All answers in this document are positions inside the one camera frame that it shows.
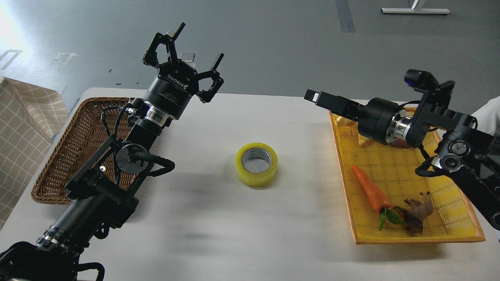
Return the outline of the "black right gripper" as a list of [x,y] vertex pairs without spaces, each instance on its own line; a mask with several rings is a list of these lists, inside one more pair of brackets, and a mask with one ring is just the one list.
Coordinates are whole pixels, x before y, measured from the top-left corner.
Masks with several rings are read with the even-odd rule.
[[366,105],[361,105],[342,96],[311,89],[307,89],[304,99],[333,114],[356,120],[358,132],[368,139],[384,145],[388,145],[394,139],[389,127],[393,117],[400,112],[400,105],[397,103],[373,98]]

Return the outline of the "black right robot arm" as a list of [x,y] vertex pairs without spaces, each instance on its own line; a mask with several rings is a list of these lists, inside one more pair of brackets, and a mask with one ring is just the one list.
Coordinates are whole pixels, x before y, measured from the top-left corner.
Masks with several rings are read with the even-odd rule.
[[405,83],[423,95],[416,101],[418,106],[411,117],[403,105],[382,98],[361,105],[342,96],[308,89],[305,100],[356,121],[362,136],[384,145],[402,139],[421,149],[431,128],[443,130],[436,155],[426,155],[416,174],[449,177],[490,225],[499,229],[499,164],[490,158],[491,150],[499,146],[499,137],[478,130],[475,117],[448,108],[454,81],[439,83],[427,71],[409,69]]

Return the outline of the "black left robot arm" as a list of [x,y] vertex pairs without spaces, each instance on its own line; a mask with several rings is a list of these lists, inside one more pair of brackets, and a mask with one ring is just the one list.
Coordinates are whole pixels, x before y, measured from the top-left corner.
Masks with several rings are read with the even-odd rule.
[[172,34],[155,34],[143,64],[157,70],[156,78],[142,98],[116,107],[113,132],[106,121],[110,107],[102,110],[107,138],[66,184],[70,205],[35,244],[17,242],[1,253],[2,281],[76,281],[86,270],[96,270],[97,281],[104,279],[105,267],[80,263],[80,255],[93,237],[106,238],[130,218],[147,177],[173,171],[174,162],[150,153],[152,145],[193,96],[209,103],[224,82],[218,71],[223,53],[204,72],[177,56],[175,41],[185,25]]

